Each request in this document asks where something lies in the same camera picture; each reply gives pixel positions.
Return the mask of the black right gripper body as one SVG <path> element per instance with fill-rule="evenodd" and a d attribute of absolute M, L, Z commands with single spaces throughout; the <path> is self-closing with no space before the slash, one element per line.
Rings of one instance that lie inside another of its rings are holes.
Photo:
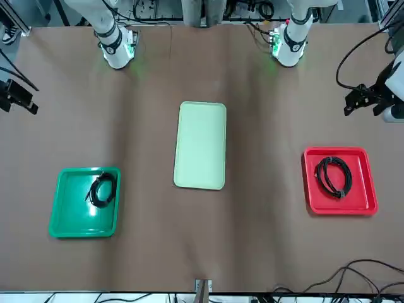
<path fill-rule="evenodd" d="M 1 88 L 0 88 L 1 109 L 5 112 L 9 112 L 11 109 L 11 105 L 14 103 L 13 98 L 9 92 L 11 83 L 12 79 L 8 79 L 7 81 L 1 81 Z"/>

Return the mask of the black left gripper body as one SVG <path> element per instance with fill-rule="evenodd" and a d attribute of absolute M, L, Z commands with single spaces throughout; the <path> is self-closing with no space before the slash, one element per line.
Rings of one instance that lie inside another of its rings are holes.
<path fill-rule="evenodd" d="M 395 97 L 385 82 L 389 78 L 394 63 L 389 63 L 379 74 L 375 84 L 371 86 L 373 96 L 369 99 L 375 105 L 372 109 L 375 116 L 380 115 L 385 109 L 394 104 Z"/>

